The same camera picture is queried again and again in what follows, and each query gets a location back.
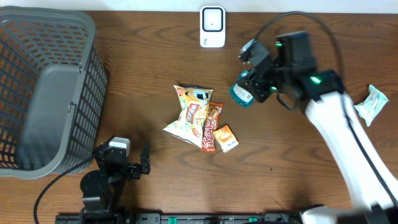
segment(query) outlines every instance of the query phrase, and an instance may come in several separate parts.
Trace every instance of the green light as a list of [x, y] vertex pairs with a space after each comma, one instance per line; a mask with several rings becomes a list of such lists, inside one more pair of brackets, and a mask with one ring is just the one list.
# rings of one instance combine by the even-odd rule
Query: green light
[[310, 77], [310, 79], [311, 79], [311, 81], [314, 82], [315, 84], [319, 84], [319, 83], [322, 82], [322, 80], [320, 80], [320, 79], [317, 78], [317, 77]]

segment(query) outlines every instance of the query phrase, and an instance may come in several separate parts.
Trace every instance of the gray basket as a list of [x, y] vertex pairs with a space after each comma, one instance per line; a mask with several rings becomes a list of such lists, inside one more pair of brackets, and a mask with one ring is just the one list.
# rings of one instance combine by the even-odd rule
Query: gray basket
[[63, 172], [91, 156], [104, 103], [95, 24], [21, 7], [0, 8], [0, 21], [0, 176]]

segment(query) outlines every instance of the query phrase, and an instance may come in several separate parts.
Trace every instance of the red snack package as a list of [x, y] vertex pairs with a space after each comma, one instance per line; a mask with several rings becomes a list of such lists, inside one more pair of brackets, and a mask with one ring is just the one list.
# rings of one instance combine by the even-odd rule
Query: red snack package
[[201, 149], [204, 152], [216, 152], [216, 145], [213, 136], [213, 131], [216, 131], [218, 120], [220, 119], [221, 109], [224, 103], [210, 102], [207, 119], [204, 125], [203, 141]]

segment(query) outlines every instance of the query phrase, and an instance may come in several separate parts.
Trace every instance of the candy wrapper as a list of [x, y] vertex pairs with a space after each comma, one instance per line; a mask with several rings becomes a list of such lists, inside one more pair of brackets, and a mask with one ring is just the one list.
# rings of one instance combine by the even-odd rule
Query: candy wrapper
[[203, 131], [203, 142], [201, 144], [201, 149], [204, 152], [216, 152], [213, 132], [217, 129], [223, 106], [223, 103], [210, 102], [209, 112], [205, 122], [205, 130]]
[[178, 120], [163, 130], [194, 146], [201, 147], [203, 123], [206, 120], [213, 90], [174, 86], [181, 104]]
[[387, 97], [373, 85], [369, 85], [369, 93], [369, 96], [364, 102], [354, 106], [360, 117], [365, 119], [368, 127], [377, 114], [379, 114], [381, 108], [389, 101]]
[[220, 144], [223, 152], [228, 152], [239, 144], [228, 125], [215, 131], [214, 138], [216, 138], [218, 144]]

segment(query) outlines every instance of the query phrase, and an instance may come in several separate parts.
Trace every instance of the wooden surface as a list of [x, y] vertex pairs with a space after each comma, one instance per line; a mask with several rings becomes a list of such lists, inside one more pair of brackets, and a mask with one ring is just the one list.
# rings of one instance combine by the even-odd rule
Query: wooden surface
[[[200, 47], [199, 13], [88, 14], [97, 26], [96, 48], [110, 72], [97, 144], [113, 134], [129, 138], [129, 160], [137, 162], [144, 143], [151, 142], [151, 173], [127, 184], [122, 204], [133, 211], [165, 213], [253, 213], [314, 203], [350, 208], [331, 153], [301, 112], [287, 111], [274, 97], [244, 109], [229, 96], [230, 86], [248, 68], [237, 59], [239, 49], [275, 14], [227, 14], [227, 41], [220, 49]], [[397, 176], [398, 16], [319, 16], [343, 48], [345, 85], [354, 102], [367, 97], [369, 84], [390, 99], [365, 130]], [[311, 33], [320, 68], [335, 67], [327, 37], [304, 18], [278, 22], [261, 40], [272, 46], [274, 36], [299, 29]], [[219, 126], [228, 124], [234, 131], [239, 139], [236, 149], [206, 154], [162, 132], [178, 118], [180, 105], [173, 85], [179, 83], [214, 89], [212, 100], [224, 103]], [[82, 209], [83, 174], [64, 177], [50, 188], [39, 206], [41, 223], [53, 223], [58, 213]], [[32, 223], [34, 202], [54, 177], [0, 179], [1, 223]]]

